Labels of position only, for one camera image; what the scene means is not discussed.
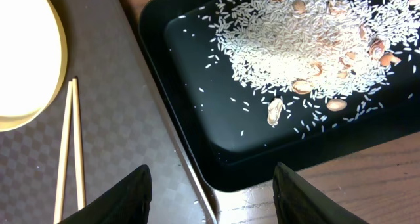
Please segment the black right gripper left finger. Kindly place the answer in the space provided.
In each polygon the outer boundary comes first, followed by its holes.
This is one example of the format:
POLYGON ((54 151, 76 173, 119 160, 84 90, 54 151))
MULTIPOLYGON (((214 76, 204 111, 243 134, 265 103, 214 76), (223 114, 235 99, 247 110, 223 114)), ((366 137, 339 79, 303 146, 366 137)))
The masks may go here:
POLYGON ((60 224, 147 224, 151 201, 151 173, 143 164, 60 224))

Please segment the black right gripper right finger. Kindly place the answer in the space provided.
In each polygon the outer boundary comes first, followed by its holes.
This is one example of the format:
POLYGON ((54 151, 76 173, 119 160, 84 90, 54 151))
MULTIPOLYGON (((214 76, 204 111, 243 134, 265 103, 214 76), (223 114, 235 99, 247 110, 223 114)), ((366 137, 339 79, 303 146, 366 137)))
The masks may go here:
POLYGON ((272 187, 278 223, 365 223, 281 162, 274 169, 272 187))

